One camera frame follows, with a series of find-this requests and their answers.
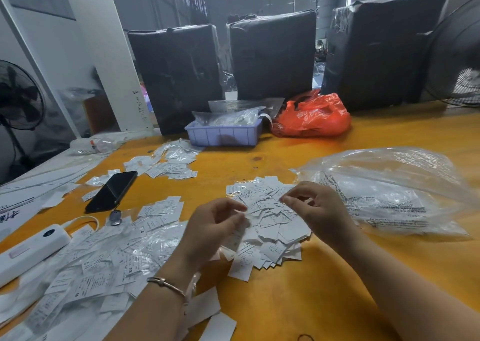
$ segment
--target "electric fan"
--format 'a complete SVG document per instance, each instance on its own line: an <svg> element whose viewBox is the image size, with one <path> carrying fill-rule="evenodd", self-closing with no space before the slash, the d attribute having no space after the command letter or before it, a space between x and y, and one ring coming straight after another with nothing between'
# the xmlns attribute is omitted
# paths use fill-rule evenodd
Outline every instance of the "electric fan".
<svg viewBox="0 0 480 341"><path fill-rule="evenodd" d="M480 106L480 0L470 0L434 30L426 91L455 106Z"/></svg>
<svg viewBox="0 0 480 341"><path fill-rule="evenodd" d="M12 129L34 130L45 117L45 102L32 77L21 67L0 60L0 125L20 153L20 164L33 168Z"/></svg>

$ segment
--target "smartphone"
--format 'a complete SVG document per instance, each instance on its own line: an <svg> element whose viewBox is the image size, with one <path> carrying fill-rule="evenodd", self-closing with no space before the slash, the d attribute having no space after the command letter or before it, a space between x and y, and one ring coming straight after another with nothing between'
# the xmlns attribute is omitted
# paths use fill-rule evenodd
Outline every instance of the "smartphone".
<svg viewBox="0 0 480 341"><path fill-rule="evenodd" d="M114 209L137 178L136 171L114 174L92 198L85 213L103 212Z"/></svg>

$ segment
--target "red plastic bag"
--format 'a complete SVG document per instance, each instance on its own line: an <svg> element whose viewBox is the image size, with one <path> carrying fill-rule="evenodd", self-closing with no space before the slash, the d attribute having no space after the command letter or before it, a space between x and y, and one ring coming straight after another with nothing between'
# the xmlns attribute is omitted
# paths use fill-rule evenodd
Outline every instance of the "red plastic bag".
<svg viewBox="0 0 480 341"><path fill-rule="evenodd" d="M350 113L336 93L320 95L320 89L297 95L273 122L275 136L336 136L351 125Z"/></svg>

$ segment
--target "wooden table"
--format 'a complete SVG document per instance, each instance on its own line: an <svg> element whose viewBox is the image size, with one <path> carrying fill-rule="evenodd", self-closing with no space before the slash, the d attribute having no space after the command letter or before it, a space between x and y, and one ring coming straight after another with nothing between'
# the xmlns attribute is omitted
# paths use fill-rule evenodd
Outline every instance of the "wooden table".
<svg viewBox="0 0 480 341"><path fill-rule="evenodd" d="M480 187L480 113L446 109L442 103L389 108L355 115L353 128L336 138L279 139L264 134L255 148L208 148L190 166L198 177L152 180L139 177L121 202L125 210L181 195L181 219L195 207L225 196L225 186L256 176L278 176L291 183L288 169L309 159L348 149L417 146L447 155L478 191ZM125 144L80 182L108 169L121 168L134 156L147 155L164 142L153 137ZM0 243L0 252L53 223L81 216L79 187L58 206L36 215ZM107 213L98 214L103 222ZM372 236L373 240L453 296L480 311L479 216L460 221L470 241L440 242L419 236ZM254 269L250 280L227 277L231 263L209 263L198 284L200 292L217 286L222 312L237 321L233 340L297 340L307 334L319 340L387 340L398 335L379 312L355 272L315 236L302 243L301 262L286 261L275 269ZM207 321L195 326L188 340L198 339Z"/></svg>

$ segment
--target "hand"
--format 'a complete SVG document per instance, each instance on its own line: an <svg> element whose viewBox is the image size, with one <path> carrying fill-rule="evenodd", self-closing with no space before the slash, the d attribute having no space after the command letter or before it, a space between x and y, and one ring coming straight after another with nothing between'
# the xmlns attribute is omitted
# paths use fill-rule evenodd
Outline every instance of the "hand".
<svg viewBox="0 0 480 341"><path fill-rule="evenodd" d="M234 210L245 212L247 206L229 198L198 206L171 257L186 261L193 273L200 270L232 231L245 222L245 215Z"/></svg>
<svg viewBox="0 0 480 341"><path fill-rule="evenodd" d="M280 200L302 217L320 240L337 252L365 236L352 221L340 196L328 186L302 181Z"/></svg>

